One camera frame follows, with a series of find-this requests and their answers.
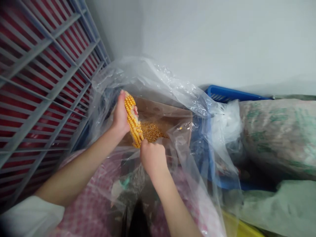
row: checkered pink cloth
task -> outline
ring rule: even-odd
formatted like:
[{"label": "checkered pink cloth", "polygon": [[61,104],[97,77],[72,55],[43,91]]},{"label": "checkered pink cloth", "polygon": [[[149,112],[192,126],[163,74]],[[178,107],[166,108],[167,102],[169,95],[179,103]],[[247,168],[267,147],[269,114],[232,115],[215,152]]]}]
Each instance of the checkered pink cloth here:
[{"label": "checkered pink cloth", "polygon": [[[61,167],[80,155],[84,150],[73,153]],[[74,203],[66,208],[63,220],[51,237],[104,237],[111,236],[107,219],[111,209],[111,189],[120,176],[121,155],[104,161]],[[219,216],[208,195],[196,184],[194,196],[187,177],[179,168],[173,176],[177,189],[186,207],[204,236],[225,236]],[[153,237],[170,236],[162,206],[158,208],[155,222],[151,225]]]}]

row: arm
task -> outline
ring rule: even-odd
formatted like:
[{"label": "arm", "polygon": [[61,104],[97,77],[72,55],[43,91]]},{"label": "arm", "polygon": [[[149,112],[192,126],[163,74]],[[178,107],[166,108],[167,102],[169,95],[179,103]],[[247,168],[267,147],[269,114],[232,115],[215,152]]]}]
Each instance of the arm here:
[{"label": "arm", "polygon": [[202,236],[168,170],[165,148],[144,140],[141,145],[141,160],[161,200],[171,237]]},{"label": "arm", "polygon": [[35,193],[41,199],[60,206],[69,206],[85,188],[97,168],[130,131],[121,91],[111,128],[91,147],[50,177]]}]

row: metal grid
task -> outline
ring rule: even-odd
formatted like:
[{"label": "metal grid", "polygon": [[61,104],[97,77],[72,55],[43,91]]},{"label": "metal grid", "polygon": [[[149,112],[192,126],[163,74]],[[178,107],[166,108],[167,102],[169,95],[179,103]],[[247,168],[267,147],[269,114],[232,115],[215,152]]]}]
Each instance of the metal grid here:
[{"label": "metal grid", "polygon": [[0,16],[0,206],[31,195],[88,120],[91,78],[110,63],[84,0],[16,0]]}]

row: grain pile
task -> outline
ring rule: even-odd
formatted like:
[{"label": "grain pile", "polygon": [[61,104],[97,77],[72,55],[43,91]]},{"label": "grain pile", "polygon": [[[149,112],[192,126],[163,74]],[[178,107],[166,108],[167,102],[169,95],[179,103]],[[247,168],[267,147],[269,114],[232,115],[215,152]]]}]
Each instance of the grain pile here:
[{"label": "grain pile", "polygon": [[168,138],[159,130],[157,125],[151,122],[142,123],[142,130],[144,138],[149,143],[155,142],[159,137]]}]

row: open cardboard box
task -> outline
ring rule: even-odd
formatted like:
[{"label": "open cardboard box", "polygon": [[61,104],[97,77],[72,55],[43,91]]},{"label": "open cardboard box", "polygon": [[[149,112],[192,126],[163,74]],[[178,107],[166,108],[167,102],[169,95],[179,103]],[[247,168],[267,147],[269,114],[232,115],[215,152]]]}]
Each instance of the open cardboard box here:
[{"label": "open cardboard box", "polygon": [[[192,128],[192,119],[193,115],[190,110],[180,109],[170,105],[162,104],[159,102],[147,100],[140,97],[134,97],[139,121],[141,123],[152,122],[157,125],[160,131],[168,136],[167,131],[173,127],[179,129],[179,134],[182,136],[190,145],[191,140],[191,128]],[[169,139],[163,139],[163,144],[168,143]],[[133,139],[128,133],[121,141],[120,145],[132,145]],[[170,155],[170,150],[166,145],[166,155]]]}]

